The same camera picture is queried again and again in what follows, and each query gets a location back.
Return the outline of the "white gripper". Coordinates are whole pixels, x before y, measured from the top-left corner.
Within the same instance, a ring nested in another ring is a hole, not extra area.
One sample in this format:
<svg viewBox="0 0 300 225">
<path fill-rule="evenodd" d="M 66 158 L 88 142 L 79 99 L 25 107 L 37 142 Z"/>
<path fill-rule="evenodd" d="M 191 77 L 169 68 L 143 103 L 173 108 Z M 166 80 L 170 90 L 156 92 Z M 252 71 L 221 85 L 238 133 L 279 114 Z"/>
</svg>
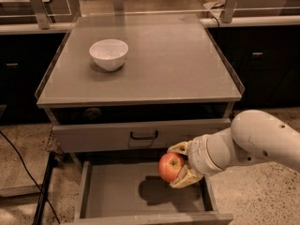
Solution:
<svg viewBox="0 0 300 225">
<path fill-rule="evenodd" d="M 210 135 L 196 137 L 191 142 L 180 142 L 168 148 L 168 153 L 181 154 L 188 158 L 178 176 L 170 183 L 172 188 L 185 188 L 198 183 L 204 176 L 212 176 L 222 169 L 211 159 L 208 150 Z"/>
</svg>

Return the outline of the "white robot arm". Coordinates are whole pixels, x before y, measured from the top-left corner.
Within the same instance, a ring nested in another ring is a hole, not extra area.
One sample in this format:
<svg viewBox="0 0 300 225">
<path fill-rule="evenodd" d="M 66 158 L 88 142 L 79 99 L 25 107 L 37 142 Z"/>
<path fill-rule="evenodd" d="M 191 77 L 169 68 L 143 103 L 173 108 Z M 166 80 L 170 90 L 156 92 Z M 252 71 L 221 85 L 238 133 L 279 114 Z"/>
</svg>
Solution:
<svg viewBox="0 0 300 225">
<path fill-rule="evenodd" d="M 257 110 L 240 112 L 230 127 L 180 142 L 169 150 L 187 156 L 187 164 L 170 183 L 172 188 L 185 188 L 230 167 L 266 161 L 300 172 L 300 133 L 275 116 Z"/>
</svg>

